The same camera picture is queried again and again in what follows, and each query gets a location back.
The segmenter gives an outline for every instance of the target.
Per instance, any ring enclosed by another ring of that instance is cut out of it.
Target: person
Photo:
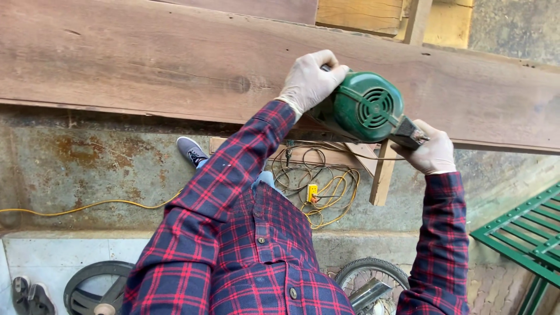
[[[323,64],[332,70],[320,69]],[[208,158],[178,139],[198,169],[164,211],[125,287],[121,314],[353,314],[344,291],[319,271],[309,222],[262,175],[304,112],[343,81],[348,67],[322,50],[298,58],[279,97]],[[431,139],[393,149],[425,174],[422,227],[410,290],[397,314],[467,314],[464,192],[447,134],[415,121]]]

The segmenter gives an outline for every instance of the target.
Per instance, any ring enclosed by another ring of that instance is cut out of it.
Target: shirt button
[[[292,300],[297,299],[297,292],[296,292],[296,289],[290,288],[290,298],[292,298]]]

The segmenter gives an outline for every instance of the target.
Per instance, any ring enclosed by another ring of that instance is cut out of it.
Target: latex glove
[[[330,72],[320,69],[324,64],[331,67]],[[321,50],[297,58],[284,82],[280,96],[275,100],[286,102],[296,113],[298,121],[304,112],[310,110],[339,86],[348,66],[341,66],[330,50]]]
[[[414,124],[430,137],[430,140],[416,151],[403,148],[396,143],[391,144],[391,148],[424,175],[456,172],[453,143],[447,133],[433,128],[420,119],[415,120]]]

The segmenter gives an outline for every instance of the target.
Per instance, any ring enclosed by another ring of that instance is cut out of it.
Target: shirt sleeve
[[[164,211],[125,287],[122,314],[207,314],[218,227],[295,122],[271,101],[228,138]]]
[[[416,259],[397,314],[468,314],[466,275],[469,239],[459,172],[426,176]]]

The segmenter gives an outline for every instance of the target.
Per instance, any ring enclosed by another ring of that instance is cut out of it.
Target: green power tool
[[[323,71],[330,71],[327,65]],[[308,111],[313,120],[353,142],[386,138],[416,150],[430,140],[407,116],[399,90],[373,72],[350,72],[319,105]]]

